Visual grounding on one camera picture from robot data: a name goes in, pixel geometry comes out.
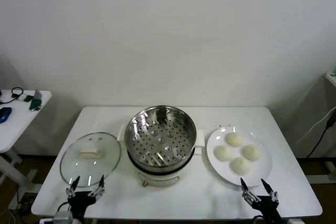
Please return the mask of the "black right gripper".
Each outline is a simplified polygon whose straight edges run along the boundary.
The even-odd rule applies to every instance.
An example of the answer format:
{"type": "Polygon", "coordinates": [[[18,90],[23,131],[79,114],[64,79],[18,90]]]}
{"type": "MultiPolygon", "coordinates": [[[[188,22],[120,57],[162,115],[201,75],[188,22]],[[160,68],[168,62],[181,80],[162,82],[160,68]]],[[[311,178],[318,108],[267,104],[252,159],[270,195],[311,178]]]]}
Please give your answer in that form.
{"type": "Polygon", "coordinates": [[[263,179],[261,182],[268,193],[268,196],[255,196],[249,191],[246,183],[240,178],[242,197],[249,205],[253,205],[253,209],[261,212],[262,218],[265,223],[281,223],[281,216],[277,211],[279,205],[278,193],[263,179]]]}

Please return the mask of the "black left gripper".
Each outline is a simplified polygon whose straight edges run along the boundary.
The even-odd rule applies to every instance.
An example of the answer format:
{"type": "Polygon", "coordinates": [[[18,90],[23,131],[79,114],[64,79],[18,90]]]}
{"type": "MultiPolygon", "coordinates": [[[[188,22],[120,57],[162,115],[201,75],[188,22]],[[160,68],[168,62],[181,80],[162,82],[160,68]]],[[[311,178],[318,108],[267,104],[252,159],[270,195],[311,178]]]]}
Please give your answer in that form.
{"type": "Polygon", "coordinates": [[[86,209],[95,204],[105,192],[104,188],[104,175],[100,178],[98,187],[91,192],[77,192],[75,190],[79,183],[80,176],[78,176],[66,189],[66,194],[68,196],[68,203],[70,205],[70,211],[74,219],[78,221],[84,221],[84,216],[86,209]]]}

